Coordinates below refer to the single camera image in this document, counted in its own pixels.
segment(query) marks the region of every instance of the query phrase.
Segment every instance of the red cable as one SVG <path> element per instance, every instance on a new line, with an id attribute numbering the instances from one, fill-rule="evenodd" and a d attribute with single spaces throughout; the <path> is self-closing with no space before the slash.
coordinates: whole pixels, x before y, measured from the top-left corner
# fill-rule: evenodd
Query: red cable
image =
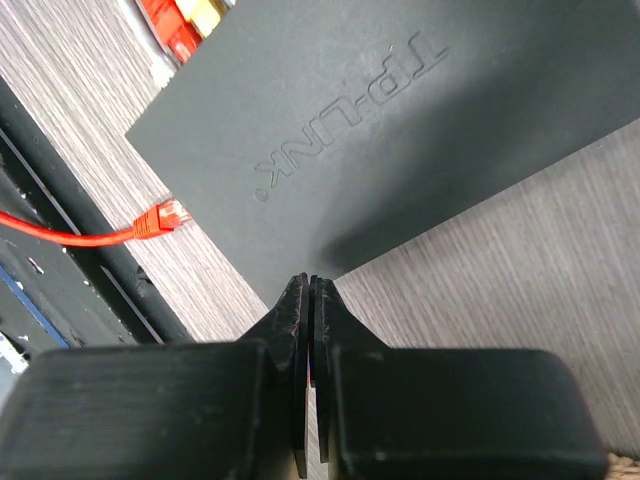
<path id="1" fill-rule="evenodd" d="M 74 235 L 73 233 L 57 232 L 25 222 L 5 212 L 0 212 L 0 225 L 70 247 L 108 247 L 133 239 L 146 240 L 172 232 L 190 218 L 177 201 L 171 200 L 147 210 L 136 219 L 132 227 L 106 235 Z"/>

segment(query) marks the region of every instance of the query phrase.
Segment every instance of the wood grain surface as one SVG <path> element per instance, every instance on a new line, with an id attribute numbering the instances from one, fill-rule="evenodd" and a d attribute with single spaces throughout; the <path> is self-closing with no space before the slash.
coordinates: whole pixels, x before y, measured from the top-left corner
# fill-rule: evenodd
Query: wood grain surface
<path id="1" fill-rule="evenodd" d="M 124 137 L 157 94 L 149 67 L 116 0 L 0 0 L 0 74 L 114 226 L 169 196 Z M 640 455 L 639 153 L 636 122 L 337 285 L 392 345 L 558 353 L 609 448 Z M 130 248 L 197 339 L 266 311 L 195 223 Z"/>

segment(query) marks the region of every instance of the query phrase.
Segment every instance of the yellow ethernet plug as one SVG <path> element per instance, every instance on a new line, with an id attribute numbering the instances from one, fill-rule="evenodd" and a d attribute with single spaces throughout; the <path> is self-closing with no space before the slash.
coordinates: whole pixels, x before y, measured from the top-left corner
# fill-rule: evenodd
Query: yellow ethernet plug
<path id="1" fill-rule="evenodd" d="M 205 38 L 218 26 L 220 18 L 226 13 L 224 4 L 217 0 L 176 0 L 176 5 L 184 19 L 191 22 Z"/>

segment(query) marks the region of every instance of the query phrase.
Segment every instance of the orange cable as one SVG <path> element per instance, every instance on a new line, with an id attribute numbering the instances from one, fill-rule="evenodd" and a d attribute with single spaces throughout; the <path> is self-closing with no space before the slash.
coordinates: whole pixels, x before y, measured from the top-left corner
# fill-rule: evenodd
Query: orange cable
<path id="1" fill-rule="evenodd" d="M 191 216 L 176 200 L 161 205 L 154 205 L 138 217 L 133 226 L 106 235 L 75 235 L 39 227 L 20 220 L 6 212 L 0 212 L 0 225 L 13 228 L 42 240 L 59 243 L 70 247 L 107 247 L 118 245 L 129 240 L 146 240 L 173 232 L 189 221 Z"/>

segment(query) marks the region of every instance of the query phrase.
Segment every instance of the brown rope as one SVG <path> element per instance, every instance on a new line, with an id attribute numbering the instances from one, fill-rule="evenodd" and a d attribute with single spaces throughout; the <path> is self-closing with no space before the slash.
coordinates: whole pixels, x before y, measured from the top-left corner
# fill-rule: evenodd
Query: brown rope
<path id="1" fill-rule="evenodd" d="M 609 464 L 607 480 L 640 480 L 640 462 L 610 453 Z"/>

